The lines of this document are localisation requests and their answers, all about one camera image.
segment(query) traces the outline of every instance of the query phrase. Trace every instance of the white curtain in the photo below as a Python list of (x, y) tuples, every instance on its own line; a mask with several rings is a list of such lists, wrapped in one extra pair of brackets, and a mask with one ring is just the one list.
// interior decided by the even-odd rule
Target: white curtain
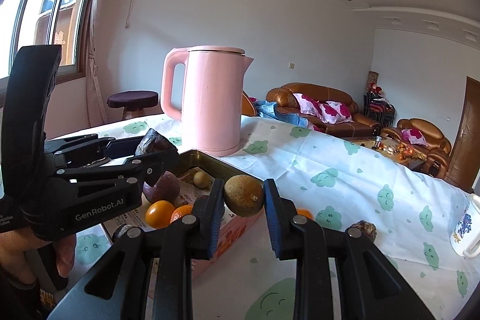
[(87, 112), (91, 127), (97, 127), (108, 122), (98, 82), (98, 66), (95, 61), (95, 29), (98, 26), (102, 4), (103, 0), (92, 0), (87, 47), (88, 57), (85, 62)]

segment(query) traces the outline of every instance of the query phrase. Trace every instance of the blue gripper pad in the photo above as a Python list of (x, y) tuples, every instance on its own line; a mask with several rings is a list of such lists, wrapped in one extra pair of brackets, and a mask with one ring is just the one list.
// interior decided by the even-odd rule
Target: blue gripper pad
[(210, 241), (208, 243), (208, 258), (212, 259), (213, 254), (217, 250), (218, 235), (220, 234), (220, 223), (225, 213), (225, 204), (223, 202), (224, 182), (216, 179), (212, 185), (212, 195), (215, 197), (215, 206), (213, 209), (212, 222), (210, 223)]
[(266, 179), (263, 183), (265, 192), (265, 213), (267, 217), (268, 233), (270, 233), (270, 243), (272, 250), (277, 258), (282, 252), (282, 226), (278, 212), (282, 212), (282, 202), (278, 195), (277, 186), (273, 179)]

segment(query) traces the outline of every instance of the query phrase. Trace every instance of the kettle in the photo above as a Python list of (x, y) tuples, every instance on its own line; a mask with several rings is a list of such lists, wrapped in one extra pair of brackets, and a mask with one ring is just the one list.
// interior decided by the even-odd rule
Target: kettle
[[(182, 122), (182, 145), (217, 157), (239, 150), (243, 76), (251, 62), (242, 49), (216, 45), (175, 48), (166, 55), (160, 105)], [(182, 111), (171, 103), (177, 64), (185, 65)]]

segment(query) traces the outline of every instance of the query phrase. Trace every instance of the kettle lid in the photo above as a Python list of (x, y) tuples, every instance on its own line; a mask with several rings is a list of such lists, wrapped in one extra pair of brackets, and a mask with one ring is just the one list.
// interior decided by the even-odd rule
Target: kettle lid
[(239, 53), (240, 55), (244, 55), (245, 51), (240, 48), (233, 48), (230, 46), (220, 46), (220, 45), (198, 45), (193, 46), (188, 49), (189, 52), (192, 51), (208, 51), (208, 52), (232, 52), (232, 53)]

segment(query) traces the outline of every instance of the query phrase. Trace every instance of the kettle spout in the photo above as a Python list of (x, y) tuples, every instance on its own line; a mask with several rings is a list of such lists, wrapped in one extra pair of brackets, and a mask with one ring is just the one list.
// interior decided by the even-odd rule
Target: kettle spout
[(253, 62), (253, 58), (246, 56), (243, 58), (243, 74), (247, 72), (247, 69), (250, 66), (251, 62)]

